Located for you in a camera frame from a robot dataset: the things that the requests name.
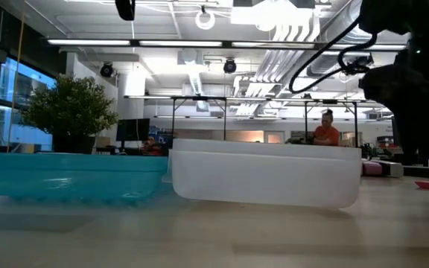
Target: orange shirt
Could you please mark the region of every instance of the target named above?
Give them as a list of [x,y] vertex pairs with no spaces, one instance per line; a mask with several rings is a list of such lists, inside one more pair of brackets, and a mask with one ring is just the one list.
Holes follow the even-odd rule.
[[339,137],[340,133],[335,127],[329,127],[326,129],[323,126],[319,126],[316,128],[314,132],[314,136],[318,139],[329,139],[331,140],[331,146],[339,146]]

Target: plant pot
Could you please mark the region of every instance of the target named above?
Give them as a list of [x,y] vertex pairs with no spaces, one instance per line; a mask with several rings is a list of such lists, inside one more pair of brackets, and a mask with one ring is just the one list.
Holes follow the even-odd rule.
[[84,153],[92,154],[95,137],[53,135],[52,144],[56,153]]

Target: ceiling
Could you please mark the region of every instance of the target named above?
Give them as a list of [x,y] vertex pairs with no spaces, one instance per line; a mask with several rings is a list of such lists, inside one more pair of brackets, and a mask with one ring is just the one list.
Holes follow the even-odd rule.
[[[272,40],[275,31],[260,31],[254,25],[231,24],[229,12],[233,0],[221,0],[218,7],[207,7],[218,12],[215,24],[209,30],[197,27],[195,17],[199,6],[170,6],[169,4],[137,5],[136,19],[133,23],[126,22],[118,16],[115,5],[100,4],[93,0],[26,0],[26,22],[41,34],[51,38],[79,39],[207,39],[207,40]],[[349,0],[331,0],[329,9],[319,10],[321,34],[328,33],[331,19]],[[20,17],[23,10],[21,0],[0,0],[0,5]],[[405,36],[392,33],[382,33],[378,42],[406,42]],[[90,59],[89,67],[99,68],[102,60],[97,60],[103,54],[137,54],[144,62],[150,76],[146,87],[151,94],[163,92],[166,88],[182,88],[190,83],[186,73],[177,73],[178,48],[87,48],[78,51],[80,59],[89,60],[87,54],[95,55]],[[200,49],[204,63],[208,63],[208,71],[200,74],[203,84],[233,85],[235,77],[244,73],[258,71],[259,66],[267,56],[266,51],[260,50],[223,50]],[[394,60],[393,53],[374,53],[375,65],[382,66]],[[234,58],[238,65],[239,74],[224,74],[223,64],[226,58]],[[131,63],[119,63],[120,69],[130,68]],[[345,92],[361,93],[358,89],[358,77],[345,83],[345,77],[333,77],[320,85],[318,92],[337,92],[337,96]]]

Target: teal plastic container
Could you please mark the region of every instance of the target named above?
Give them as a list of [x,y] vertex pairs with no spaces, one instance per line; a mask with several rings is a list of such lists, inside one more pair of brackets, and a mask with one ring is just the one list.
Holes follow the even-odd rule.
[[168,157],[0,153],[0,195],[137,201],[167,172]]

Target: monitor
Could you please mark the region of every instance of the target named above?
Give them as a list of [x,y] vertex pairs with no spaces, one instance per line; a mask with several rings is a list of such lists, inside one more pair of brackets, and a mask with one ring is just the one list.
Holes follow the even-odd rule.
[[150,119],[119,120],[117,141],[147,141]]

